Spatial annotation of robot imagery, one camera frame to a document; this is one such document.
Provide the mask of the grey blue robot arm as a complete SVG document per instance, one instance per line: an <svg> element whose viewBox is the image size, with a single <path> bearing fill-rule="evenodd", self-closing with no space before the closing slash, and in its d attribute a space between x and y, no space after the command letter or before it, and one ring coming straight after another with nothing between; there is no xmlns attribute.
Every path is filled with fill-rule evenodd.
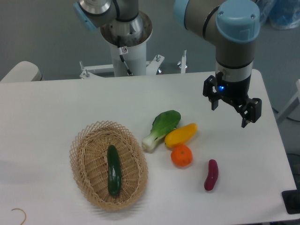
<svg viewBox="0 0 300 225"><path fill-rule="evenodd" d="M150 73L146 42L152 34L149 17L136 0L78 0L75 13L88 30L100 29L111 48L115 76ZM216 109L219 100L234 107L242 127L256 122L262 102L248 89L260 32L260 10L254 0L177 0L176 20L216 48L215 74L204 81L203 95Z"/></svg>

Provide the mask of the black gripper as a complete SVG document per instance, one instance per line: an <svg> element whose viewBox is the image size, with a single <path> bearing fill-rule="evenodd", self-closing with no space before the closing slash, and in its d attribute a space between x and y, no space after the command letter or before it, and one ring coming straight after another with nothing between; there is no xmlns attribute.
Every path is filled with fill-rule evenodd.
<svg viewBox="0 0 300 225"><path fill-rule="evenodd" d="M222 69L203 84L202 94L209 99L211 109L218 107L220 99L233 106L242 117L242 128L256 123L262 114L262 100L248 97L250 78L251 70L247 68Z"/></svg>

